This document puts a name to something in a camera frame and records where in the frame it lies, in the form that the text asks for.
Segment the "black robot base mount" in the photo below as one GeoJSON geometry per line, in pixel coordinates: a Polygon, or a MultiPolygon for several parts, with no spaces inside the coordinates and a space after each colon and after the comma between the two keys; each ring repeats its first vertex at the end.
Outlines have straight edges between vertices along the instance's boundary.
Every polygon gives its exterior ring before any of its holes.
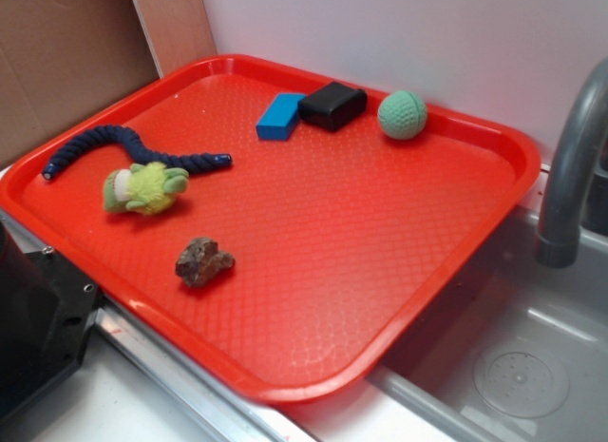
{"type": "Polygon", "coordinates": [[[97,282],[59,252],[23,252],[1,227],[1,422],[82,365],[97,282]]]}

